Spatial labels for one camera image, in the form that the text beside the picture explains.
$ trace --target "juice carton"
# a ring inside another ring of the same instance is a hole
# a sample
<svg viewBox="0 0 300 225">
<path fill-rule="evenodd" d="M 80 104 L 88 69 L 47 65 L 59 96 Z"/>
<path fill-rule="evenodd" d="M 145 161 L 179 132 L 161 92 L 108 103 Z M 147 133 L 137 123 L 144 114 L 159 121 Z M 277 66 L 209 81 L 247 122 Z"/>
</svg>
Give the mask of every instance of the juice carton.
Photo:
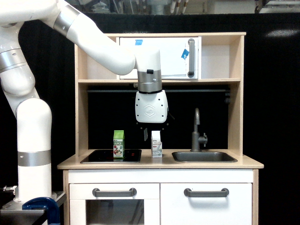
<svg viewBox="0 0 300 225">
<path fill-rule="evenodd" d="M 151 132 L 151 151 L 153 158 L 161 158 L 163 156 L 163 147 L 159 130 L 153 130 Z"/>
<path fill-rule="evenodd" d="M 115 130 L 113 134 L 113 157 L 124 158 L 124 130 Z"/>
</svg>

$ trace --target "wooden shelf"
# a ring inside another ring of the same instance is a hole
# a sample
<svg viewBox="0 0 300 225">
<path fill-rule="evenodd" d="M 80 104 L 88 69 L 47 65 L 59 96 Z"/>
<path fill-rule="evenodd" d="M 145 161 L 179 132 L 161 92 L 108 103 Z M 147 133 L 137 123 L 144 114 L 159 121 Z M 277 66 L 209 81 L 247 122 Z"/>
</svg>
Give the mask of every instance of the wooden shelf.
<svg viewBox="0 0 300 225">
<path fill-rule="evenodd" d="M 199 80 L 162 80 L 164 84 L 179 85 L 215 85 L 215 84 L 231 84 L 239 83 L 240 78 L 224 78 L 224 79 L 199 79 Z M 86 83 L 88 85 L 119 85 L 137 83 L 137 80 L 78 80 L 78 83 Z"/>
</svg>

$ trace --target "stovetop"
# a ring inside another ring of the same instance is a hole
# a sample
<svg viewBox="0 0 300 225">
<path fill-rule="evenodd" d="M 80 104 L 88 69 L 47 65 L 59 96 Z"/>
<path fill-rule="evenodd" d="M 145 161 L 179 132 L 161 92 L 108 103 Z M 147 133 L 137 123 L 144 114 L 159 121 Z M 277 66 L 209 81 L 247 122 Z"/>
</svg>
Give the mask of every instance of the stovetop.
<svg viewBox="0 0 300 225">
<path fill-rule="evenodd" d="M 114 158 L 112 149 L 95 150 L 80 163 L 139 163 L 141 149 L 125 149 L 124 158 Z"/>
</svg>

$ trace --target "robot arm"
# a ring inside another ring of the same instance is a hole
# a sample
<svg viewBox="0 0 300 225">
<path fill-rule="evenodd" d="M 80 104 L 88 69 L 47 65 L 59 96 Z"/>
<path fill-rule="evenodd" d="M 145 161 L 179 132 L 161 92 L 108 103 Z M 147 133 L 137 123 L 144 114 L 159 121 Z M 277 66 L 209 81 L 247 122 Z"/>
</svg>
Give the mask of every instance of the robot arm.
<svg viewBox="0 0 300 225">
<path fill-rule="evenodd" d="M 39 99 L 35 78 L 18 43 L 24 21 L 39 19 L 66 36 L 110 71 L 126 75 L 138 70 L 136 118 L 162 123 L 167 100 L 162 90 L 158 49 L 121 48 L 95 23 L 63 0 L 0 0 L 0 79 L 17 118 L 17 201 L 51 193 L 51 110 Z"/>
</svg>

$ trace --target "wooden frame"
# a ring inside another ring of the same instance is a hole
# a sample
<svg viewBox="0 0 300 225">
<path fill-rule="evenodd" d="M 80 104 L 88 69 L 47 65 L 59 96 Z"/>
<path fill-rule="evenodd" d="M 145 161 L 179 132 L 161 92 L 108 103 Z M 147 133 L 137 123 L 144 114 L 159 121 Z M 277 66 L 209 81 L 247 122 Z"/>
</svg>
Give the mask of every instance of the wooden frame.
<svg viewBox="0 0 300 225">
<path fill-rule="evenodd" d="M 120 37 L 202 37 L 202 46 L 229 46 L 229 78 L 198 79 L 198 80 L 163 80 L 166 85 L 229 85 L 231 89 L 231 103 L 229 104 L 228 121 L 228 150 L 242 156 L 242 124 L 243 124 L 243 62 L 244 62 L 244 32 L 240 33 L 176 33 L 176 34 L 107 34 L 113 41 Z M 79 47 L 75 46 L 75 99 L 76 99 L 76 156 L 81 156 L 88 149 L 88 95 L 87 88 L 98 86 L 128 86 L 137 83 L 137 80 L 118 80 L 117 75 L 107 69 L 101 69 L 103 79 L 88 80 L 88 56 Z M 107 74 L 113 79 L 107 80 Z"/>
</svg>

